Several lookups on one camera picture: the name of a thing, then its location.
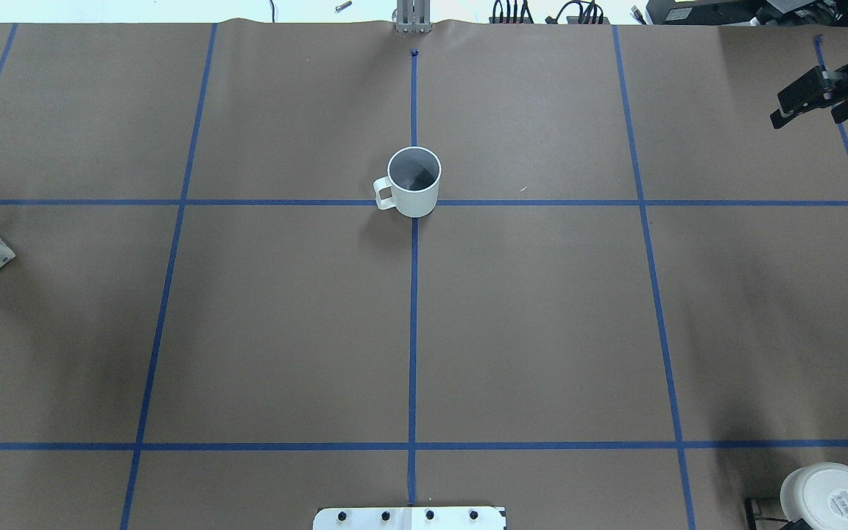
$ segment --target mug rim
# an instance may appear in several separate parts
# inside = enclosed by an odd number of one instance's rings
[[[423,190],[408,190],[407,188],[400,187],[400,185],[395,183],[395,179],[391,178],[391,162],[394,161],[394,159],[395,159],[395,157],[397,157],[397,155],[400,155],[401,153],[403,153],[403,152],[405,152],[409,149],[420,149],[421,151],[427,151],[428,154],[431,155],[431,157],[434,157],[434,160],[437,160],[437,177],[434,178],[434,181],[431,182],[431,185],[428,185],[428,187],[424,188]],[[398,190],[404,191],[407,194],[423,194],[424,191],[430,190],[430,188],[433,188],[434,186],[437,185],[437,183],[440,182],[440,175],[443,174],[444,167],[440,163],[440,157],[438,157],[438,155],[435,154],[434,151],[431,151],[427,147],[421,147],[420,145],[408,145],[407,147],[403,147],[403,148],[398,149],[398,151],[395,151],[395,153],[393,155],[391,155],[391,158],[388,158],[388,165],[386,167],[386,172],[388,174],[388,180],[391,182],[391,185],[398,188]]]

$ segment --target mug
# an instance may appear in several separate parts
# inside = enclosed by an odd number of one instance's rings
[[[440,158],[430,149],[405,147],[391,155],[388,174],[373,182],[378,209],[397,208],[408,217],[424,217],[437,206]],[[391,196],[381,191],[391,188]]]

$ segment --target white label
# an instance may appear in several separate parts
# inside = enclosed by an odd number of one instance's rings
[[[680,7],[678,10],[669,10],[669,13],[666,13],[666,21],[686,20],[689,18],[689,13],[692,12],[692,7]]]
[[[829,497],[830,511],[842,520],[848,520],[848,490],[833,490]]]

